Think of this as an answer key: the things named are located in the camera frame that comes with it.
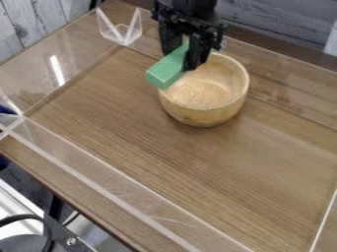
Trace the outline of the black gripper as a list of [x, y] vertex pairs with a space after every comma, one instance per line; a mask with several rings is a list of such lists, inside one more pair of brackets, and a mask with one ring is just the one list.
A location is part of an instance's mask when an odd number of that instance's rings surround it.
[[188, 36], [183, 70], [195, 70], [220, 49], [224, 23], [215, 10], [218, 0], [152, 0], [151, 18], [157, 22], [160, 48], [168, 55]]

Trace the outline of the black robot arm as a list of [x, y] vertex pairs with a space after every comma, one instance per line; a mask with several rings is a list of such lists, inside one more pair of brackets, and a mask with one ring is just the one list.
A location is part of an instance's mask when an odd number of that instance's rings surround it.
[[215, 13], [216, 0], [152, 0], [151, 18], [157, 22], [160, 48], [168, 55], [183, 45], [183, 70], [207, 62], [211, 50], [220, 50], [224, 23]]

